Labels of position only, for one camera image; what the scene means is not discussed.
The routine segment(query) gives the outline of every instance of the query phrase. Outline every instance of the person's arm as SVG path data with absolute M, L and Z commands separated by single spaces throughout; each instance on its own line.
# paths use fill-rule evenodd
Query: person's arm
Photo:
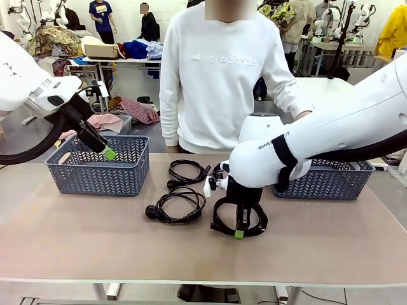
M 181 90 L 179 80 L 179 33 L 174 20 L 165 35 L 161 64 L 160 110 L 161 127 L 168 152 L 178 150 L 178 101 Z
M 298 86 L 288 69 L 284 50 L 277 28 L 273 29 L 270 47 L 262 75 L 267 85 L 267 93 L 284 112 L 290 112 L 295 120 L 313 111 L 314 106 L 308 95 Z
M 107 4 L 107 14 L 109 15 L 110 23 L 113 26 L 113 32 L 115 34 L 117 34 L 116 24 L 114 23 L 114 18 L 113 18 L 113 10 L 112 10 L 112 7 L 110 7 L 110 4 Z

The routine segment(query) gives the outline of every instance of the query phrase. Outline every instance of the gray bin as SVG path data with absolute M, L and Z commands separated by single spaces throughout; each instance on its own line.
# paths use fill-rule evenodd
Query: gray bin
M 290 182 L 289 189 L 274 196 L 303 200 L 356 200 L 375 171 L 369 162 L 312 160 L 310 171 Z
M 149 138 L 115 135 L 106 139 L 118 154 L 112 161 L 90 150 L 76 135 L 45 161 L 62 194 L 134 197 L 140 193 L 149 171 Z

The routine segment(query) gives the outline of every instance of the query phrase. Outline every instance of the black jacket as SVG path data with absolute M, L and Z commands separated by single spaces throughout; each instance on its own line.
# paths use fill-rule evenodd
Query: black jacket
M 154 14 L 149 12 L 141 20 L 141 35 L 147 41 L 157 41 L 160 39 L 160 26 L 155 21 Z

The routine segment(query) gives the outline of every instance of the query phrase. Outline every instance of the green cap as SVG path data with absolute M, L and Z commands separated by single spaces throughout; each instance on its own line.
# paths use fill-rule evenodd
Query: green cap
M 109 161 L 112 161 L 115 159 L 117 154 L 115 153 L 114 150 L 112 150 L 109 146 L 106 146 L 106 152 L 103 154 L 103 156 L 108 159 Z
M 238 240 L 242 240 L 243 237 L 244 237 L 244 232 L 243 232 L 243 231 L 235 231 L 235 237 L 236 237 Z

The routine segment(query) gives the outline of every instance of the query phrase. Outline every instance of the yellow jacket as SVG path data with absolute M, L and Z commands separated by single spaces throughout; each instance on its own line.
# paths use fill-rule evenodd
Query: yellow jacket
M 407 46 L 407 6 L 396 8 L 379 37 L 378 52 L 391 57 L 394 49 Z

